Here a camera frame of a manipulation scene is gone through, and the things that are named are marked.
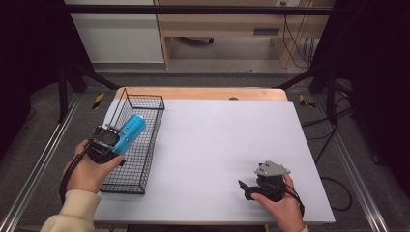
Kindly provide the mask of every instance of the wire basket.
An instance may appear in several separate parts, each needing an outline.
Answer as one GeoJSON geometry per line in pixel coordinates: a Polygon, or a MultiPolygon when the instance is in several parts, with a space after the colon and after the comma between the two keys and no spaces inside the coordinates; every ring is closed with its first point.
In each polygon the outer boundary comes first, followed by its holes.
{"type": "Polygon", "coordinates": [[[115,168],[105,179],[102,192],[145,194],[164,110],[162,96],[129,95],[124,89],[109,124],[121,128],[136,114],[145,120],[147,126],[125,153],[126,163],[115,168]]]}

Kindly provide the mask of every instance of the hand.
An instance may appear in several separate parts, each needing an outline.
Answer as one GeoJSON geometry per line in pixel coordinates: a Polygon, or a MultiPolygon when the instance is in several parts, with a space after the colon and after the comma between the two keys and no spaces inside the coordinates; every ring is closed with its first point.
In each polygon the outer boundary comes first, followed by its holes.
{"type": "MultiPolygon", "coordinates": [[[[87,143],[88,140],[83,140],[80,144],[78,144],[75,147],[74,156],[80,154],[84,150],[87,143]]],[[[85,155],[79,162],[78,166],[74,169],[73,174],[67,184],[67,191],[78,189],[91,191],[94,193],[99,192],[103,186],[106,176],[108,176],[108,174],[114,170],[114,168],[116,168],[123,159],[124,156],[118,156],[110,162],[98,164],[93,162],[88,155],[85,155]]],[[[66,170],[71,162],[72,160],[67,163],[66,168],[64,168],[63,175],[66,173],[66,170]]]]}
{"type": "MultiPolygon", "coordinates": [[[[288,186],[287,190],[293,192],[293,180],[289,175],[284,175],[284,180],[288,186]]],[[[300,232],[305,228],[302,221],[302,214],[299,208],[299,203],[291,195],[286,193],[279,202],[269,200],[262,194],[253,193],[251,197],[266,207],[268,211],[275,217],[277,224],[285,232],[300,232]]]]}

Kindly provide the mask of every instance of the white cabinet door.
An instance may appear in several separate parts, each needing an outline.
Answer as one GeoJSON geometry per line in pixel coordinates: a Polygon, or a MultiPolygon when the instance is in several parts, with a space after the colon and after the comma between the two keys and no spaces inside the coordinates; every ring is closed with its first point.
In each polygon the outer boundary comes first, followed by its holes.
{"type": "MultiPolygon", "coordinates": [[[[66,4],[154,5],[152,0],[65,0],[66,4]]],[[[72,14],[92,63],[163,63],[154,14],[72,14]]]]}

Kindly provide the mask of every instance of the blue can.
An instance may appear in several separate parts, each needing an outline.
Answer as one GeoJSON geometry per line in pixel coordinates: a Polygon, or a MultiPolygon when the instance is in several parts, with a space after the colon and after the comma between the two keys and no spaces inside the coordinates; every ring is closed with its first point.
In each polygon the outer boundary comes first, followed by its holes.
{"type": "Polygon", "coordinates": [[[147,124],[141,116],[136,114],[132,115],[121,128],[122,132],[118,134],[120,139],[115,146],[111,147],[112,152],[118,155],[124,155],[146,127],[147,124]]]}

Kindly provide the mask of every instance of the horizontal black bar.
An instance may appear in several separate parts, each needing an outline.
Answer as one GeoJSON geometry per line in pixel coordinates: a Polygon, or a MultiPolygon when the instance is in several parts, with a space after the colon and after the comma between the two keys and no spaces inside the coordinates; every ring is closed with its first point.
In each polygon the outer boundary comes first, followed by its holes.
{"type": "Polygon", "coordinates": [[[66,5],[44,6],[51,11],[90,14],[206,14],[206,15],[341,15],[346,10],[299,7],[66,5]]]}

